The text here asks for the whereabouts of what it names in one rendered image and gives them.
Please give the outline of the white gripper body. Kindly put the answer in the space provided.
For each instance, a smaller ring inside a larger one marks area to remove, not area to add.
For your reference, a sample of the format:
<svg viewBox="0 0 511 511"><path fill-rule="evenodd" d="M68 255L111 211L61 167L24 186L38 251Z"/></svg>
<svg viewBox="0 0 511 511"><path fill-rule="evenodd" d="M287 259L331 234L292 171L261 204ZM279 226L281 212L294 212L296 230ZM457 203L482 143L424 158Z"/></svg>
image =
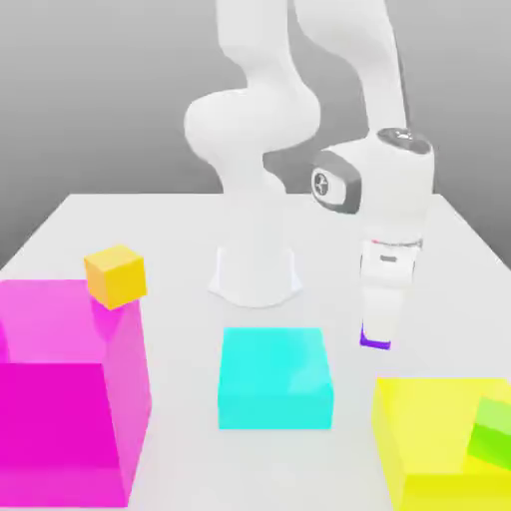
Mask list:
<svg viewBox="0 0 511 511"><path fill-rule="evenodd" d="M362 331L369 343L390 343L404 304L404 291L365 286L362 289Z"/></svg>

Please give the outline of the small purple cube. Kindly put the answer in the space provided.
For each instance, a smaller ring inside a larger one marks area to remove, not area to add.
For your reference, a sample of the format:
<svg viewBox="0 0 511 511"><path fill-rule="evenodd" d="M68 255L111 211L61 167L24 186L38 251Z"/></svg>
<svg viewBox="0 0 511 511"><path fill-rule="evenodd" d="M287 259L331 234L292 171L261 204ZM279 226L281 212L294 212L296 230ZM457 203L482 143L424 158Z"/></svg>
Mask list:
<svg viewBox="0 0 511 511"><path fill-rule="evenodd" d="M364 322L360 329L361 346L388 350L391 346L392 333L386 327Z"/></svg>

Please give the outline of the small green cube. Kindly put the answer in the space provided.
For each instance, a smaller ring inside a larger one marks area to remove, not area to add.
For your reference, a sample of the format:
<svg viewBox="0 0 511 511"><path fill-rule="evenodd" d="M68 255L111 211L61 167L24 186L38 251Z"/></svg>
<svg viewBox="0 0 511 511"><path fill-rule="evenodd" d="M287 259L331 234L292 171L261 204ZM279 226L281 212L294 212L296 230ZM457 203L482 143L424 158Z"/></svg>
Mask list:
<svg viewBox="0 0 511 511"><path fill-rule="evenodd" d="M467 454L511 471L511 403L480 399Z"/></svg>

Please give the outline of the small orange cube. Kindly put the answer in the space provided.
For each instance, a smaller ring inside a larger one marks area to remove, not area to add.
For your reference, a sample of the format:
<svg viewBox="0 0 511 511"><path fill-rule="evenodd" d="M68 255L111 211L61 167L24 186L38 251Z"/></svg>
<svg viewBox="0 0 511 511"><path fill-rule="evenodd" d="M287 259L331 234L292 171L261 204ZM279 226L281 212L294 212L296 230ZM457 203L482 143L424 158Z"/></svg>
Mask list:
<svg viewBox="0 0 511 511"><path fill-rule="evenodd" d="M123 245L84 257L90 295L108 310L147 294L144 259Z"/></svg>

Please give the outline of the large yellow box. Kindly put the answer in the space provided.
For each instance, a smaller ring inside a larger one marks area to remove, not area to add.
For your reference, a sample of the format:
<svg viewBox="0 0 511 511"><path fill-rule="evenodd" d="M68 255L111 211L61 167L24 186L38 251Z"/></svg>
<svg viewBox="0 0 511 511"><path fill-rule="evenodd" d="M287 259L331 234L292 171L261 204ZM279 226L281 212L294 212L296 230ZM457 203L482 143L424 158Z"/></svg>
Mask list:
<svg viewBox="0 0 511 511"><path fill-rule="evenodd" d="M511 471L467 454L482 397L511 403L511 382L376 379L371 423L392 511L511 511Z"/></svg>

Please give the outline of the large cyan box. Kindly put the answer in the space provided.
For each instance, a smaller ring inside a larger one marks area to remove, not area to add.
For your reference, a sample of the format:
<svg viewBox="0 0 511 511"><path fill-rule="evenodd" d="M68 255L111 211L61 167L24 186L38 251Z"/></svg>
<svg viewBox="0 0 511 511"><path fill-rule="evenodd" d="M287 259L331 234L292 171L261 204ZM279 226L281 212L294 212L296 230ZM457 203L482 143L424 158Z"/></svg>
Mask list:
<svg viewBox="0 0 511 511"><path fill-rule="evenodd" d="M328 430L334 388L317 327L227 327L218 386L221 430Z"/></svg>

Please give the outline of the large magenta box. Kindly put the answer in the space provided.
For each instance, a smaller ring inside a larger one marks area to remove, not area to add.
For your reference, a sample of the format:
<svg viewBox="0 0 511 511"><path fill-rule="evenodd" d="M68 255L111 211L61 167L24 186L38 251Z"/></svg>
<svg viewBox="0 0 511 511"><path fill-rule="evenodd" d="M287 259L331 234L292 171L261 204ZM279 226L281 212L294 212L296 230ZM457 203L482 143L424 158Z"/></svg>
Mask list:
<svg viewBox="0 0 511 511"><path fill-rule="evenodd" d="M137 302L0 281L0 507L125 507L151 408Z"/></svg>

